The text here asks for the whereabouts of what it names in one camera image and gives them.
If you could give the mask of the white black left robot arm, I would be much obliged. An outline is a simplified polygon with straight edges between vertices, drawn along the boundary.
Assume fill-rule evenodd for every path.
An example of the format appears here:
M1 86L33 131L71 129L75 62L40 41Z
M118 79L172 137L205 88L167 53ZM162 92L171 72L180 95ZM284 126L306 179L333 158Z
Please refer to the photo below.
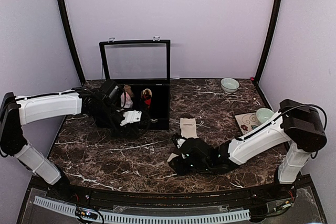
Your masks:
M78 87L62 92L33 96L4 95L1 104L1 157L19 162L53 186L63 201L74 197L74 189L64 172L37 151L24 137L22 127L59 116L88 115L97 127L110 129L117 137L137 137L148 129L150 116L144 109L127 107L127 93L113 80L101 87Z

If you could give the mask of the white brown striped sock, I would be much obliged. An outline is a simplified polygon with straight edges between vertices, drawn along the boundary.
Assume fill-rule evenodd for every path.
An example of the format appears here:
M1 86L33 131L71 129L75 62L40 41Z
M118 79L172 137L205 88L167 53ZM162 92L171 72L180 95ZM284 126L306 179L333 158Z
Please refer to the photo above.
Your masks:
M188 138L198 138L197 129L196 129L196 119L189 114L182 115L180 117L180 129L174 134L181 135L182 137L184 137L186 139L188 139ZM169 163L170 161L172 161L174 158L176 158L178 156L181 156L182 159L186 159L188 157L187 154L183 154L180 151L180 149L176 148L176 150L174 150L170 154L169 158L167 159L167 163Z

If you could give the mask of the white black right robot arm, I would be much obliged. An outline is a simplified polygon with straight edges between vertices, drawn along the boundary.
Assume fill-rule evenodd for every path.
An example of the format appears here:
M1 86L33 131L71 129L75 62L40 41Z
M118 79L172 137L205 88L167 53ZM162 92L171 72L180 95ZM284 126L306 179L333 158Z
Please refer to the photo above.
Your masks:
M178 175L227 174L258 154L288 142L290 147L277 169L276 182L268 187L269 197L278 200L287 193L288 185L295 182L312 153L327 143L327 121L322 121L320 114L325 114L320 106L285 99L266 122L218 147L199 138L196 120L186 115L180 118L179 132L171 138L177 153L171 154L167 164Z

